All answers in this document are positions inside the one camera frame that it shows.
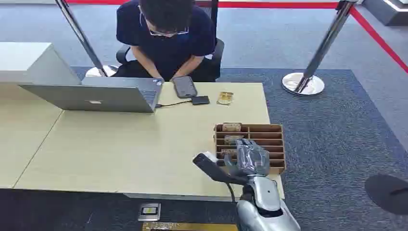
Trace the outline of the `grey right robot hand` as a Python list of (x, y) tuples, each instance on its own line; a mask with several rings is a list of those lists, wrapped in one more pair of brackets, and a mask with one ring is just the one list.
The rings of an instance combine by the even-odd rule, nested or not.
[(246, 177), (269, 174), (269, 152), (253, 140), (239, 138), (236, 143), (236, 163), (232, 162), (232, 154), (224, 154), (224, 163), (231, 175)]

